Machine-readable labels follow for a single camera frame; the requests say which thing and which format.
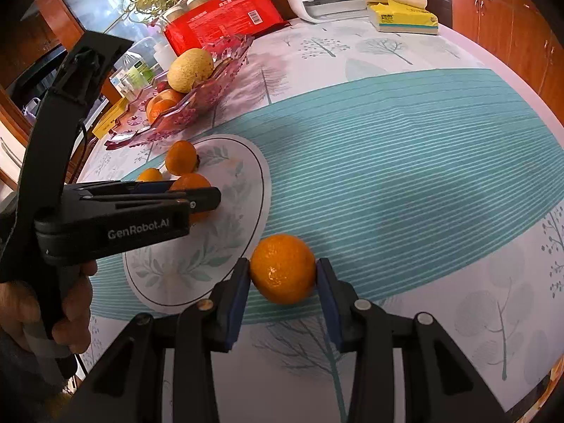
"wooden cabinet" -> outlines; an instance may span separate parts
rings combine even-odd
[[[540,98],[564,125],[564,49],[552,33],[548,44],[548,66],[540,88]]]
[[[551,28],[536,9],[515,0],[507,65],[538,93],[548,63]]]
[[[478,42],[479,0],[452,0],[452,28]]]
[[[504,0],[480,0],[478,44],[507,63],[511,44],[513,6]]]

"yellow tissue pack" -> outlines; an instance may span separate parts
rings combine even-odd
[[[372,25],[378,31],[429,35],[439,33],[439,19],[426,9],[388,0],[388,4],[369,2],[368,13]]]

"red plastic bag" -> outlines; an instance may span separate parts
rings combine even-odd
[[[179,56],[222,36],[257,35],[285,23],[270,0],[210,0],[173,20],[164,33]]]

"teal striped table mat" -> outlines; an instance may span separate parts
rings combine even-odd
[[[562,148],[491,70],[360,79],[212,132],[247,138],[266,157],[272,205],[264,235],[301,237],[374,301],[490,254],[564,198]],[[245,322],[318,310],[314,296],[281,307],[252,290]]]

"fruit bowl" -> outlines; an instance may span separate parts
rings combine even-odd
[[[213,108],[233,82],[241,69],[245,55],[254,38],[250,35],[235,35],[208,43],[203,49],[210,52],[214,60],[211,77],[186,94],[175,106],[162,112],[153,123],[149,123],[146,107],[151,98],[170,88],[167,73],[155,77],[149,87],[116,120],[105,142],[106,149],[138,146],[163,140],[196,122],[199,116]]]

